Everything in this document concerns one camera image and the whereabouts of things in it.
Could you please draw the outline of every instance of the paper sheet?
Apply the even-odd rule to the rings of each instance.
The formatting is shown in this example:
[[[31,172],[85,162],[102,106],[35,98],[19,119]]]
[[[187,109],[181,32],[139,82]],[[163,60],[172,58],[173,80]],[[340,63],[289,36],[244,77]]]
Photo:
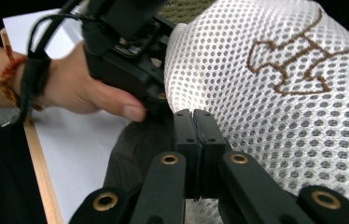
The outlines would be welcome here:
[[[25,53],[35,22],[58,10],[4,18],[14,51]],[[36,39],[46,25],[40,27]],[[49,42],[47,54],[51,58],[66,56],[82,40],[80,34],[80,23],[66,20]],[[68,223],[83,200],[102,187],[110,152],[128,120],[104,111],[77,115],[56,107],[34,112],[33,117],[63,223]]]

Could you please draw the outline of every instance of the white mesh fabric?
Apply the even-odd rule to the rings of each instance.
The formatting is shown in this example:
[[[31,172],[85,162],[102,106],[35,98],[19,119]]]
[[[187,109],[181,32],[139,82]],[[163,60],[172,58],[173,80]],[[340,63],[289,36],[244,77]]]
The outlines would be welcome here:
[[[174,112],[215,115],[235,150],[294,194],[349,199],[349,32],[306,0],[218,0],[170,37]],[[188,223],[220,223],[216,202],[187,202]]]

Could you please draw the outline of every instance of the brown stitching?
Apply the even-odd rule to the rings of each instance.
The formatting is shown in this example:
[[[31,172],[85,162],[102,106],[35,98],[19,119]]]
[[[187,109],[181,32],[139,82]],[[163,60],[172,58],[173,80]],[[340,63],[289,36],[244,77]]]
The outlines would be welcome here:
[[[323,19],[323,11],[321,8],[319,8],[319,15],[316,18],[316,20],[309,26],[307,26],[302,32],[300,32],[298,35],[293,36],[291,39],[289,39],[287,42],[283,43],[282,45],[276,45],[273,41],[271,40],[265,40],[265,41],[256,41],[253,43],[251,49],[249,50],[249,54],[247,56],[247,60],[246,60],[246,65],[247,68],[254,74],[258,74],[259,71],[265,67],[271,66],[273,68],[275,68],[276,70],[278,70],[282,75],[283,75],[283,79],[282,81],[274,86],[274,90],[280,94],[283,95],[307,95],[307,94],[316,94],[316,93],[323,93],[323,92],[327,92],[330,91],[330,87],[327,84],[327,81],[324,77],[322,76],[318,76],[318,77],[313,77],[312,76],[312,71],[322,62],[337,56],[337,55],[342,55],[342,54],[346,54],[349,53],[349,49],[347,50],[343,50],[343,51],[338,51],[335,53],[329,53],[327,50],[323,49],[321,46],[319,46],[317,43],[315,43],[311,38],[306,36],[306,33],[311,31],[319,22],[321,22],[321,20]],[[298,38],[303,38],[306,41],[308,41],[309,43],[309,47],[307,47],[306,49],[303,49],[299,52],[297,52],[293,57],[289,58],[287,61],[284,61],[281,65],[280,64],[276,64],[276,63],[271,63],[271,62],[267,62],[262,64],[261,66],[259,66],[258,68],[254,68],[251,65],[251,60],[252,60],[252,55],[253,52],[255,51],[256,46],[258,45],[262,45],[262,44],[266,44],[268,45],[268,49],[270,51],[274,51],[276,49],[281,50],[284,49],[287,45],[295,43],[297,41]],[[311,52],[312,50],[317,49],[320,52],[322,52],[325,56],[323,58],[318,59],[315,63],[313,63],[312,65],[310,65],[304,73],[303,79],[304,80],[313,80],[314,78],[316,78],[316,80],[318,80],[321,85],[322,85],[322,91],[282,91],[282,87],[286,85],[286,81],[288,79],[288,72],[286,71],[286,67],[295,62],[298,58],[300,58],[303,55],[306,55],[307,53]]]

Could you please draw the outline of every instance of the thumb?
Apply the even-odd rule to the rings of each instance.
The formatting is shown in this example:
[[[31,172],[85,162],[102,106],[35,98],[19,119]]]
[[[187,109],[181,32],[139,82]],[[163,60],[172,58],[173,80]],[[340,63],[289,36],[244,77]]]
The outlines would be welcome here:
[[[90,89],[91,101],[106,112],[141,122],[146,118],[147,110],[132,94],[121,89],[105,85],[99,80],[93,80],[94,88]]]

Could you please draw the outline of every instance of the hand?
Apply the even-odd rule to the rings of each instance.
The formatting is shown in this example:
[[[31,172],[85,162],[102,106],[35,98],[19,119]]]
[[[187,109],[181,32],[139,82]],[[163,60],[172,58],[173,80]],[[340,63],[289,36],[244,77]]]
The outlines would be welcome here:
[[[37,103],[59,106],[81,114],[103,109],[133,121],[144,120],[147,111],[133,95],[90,76],[83,44],[77,44],[67,57],[52,60],[44,95]]]

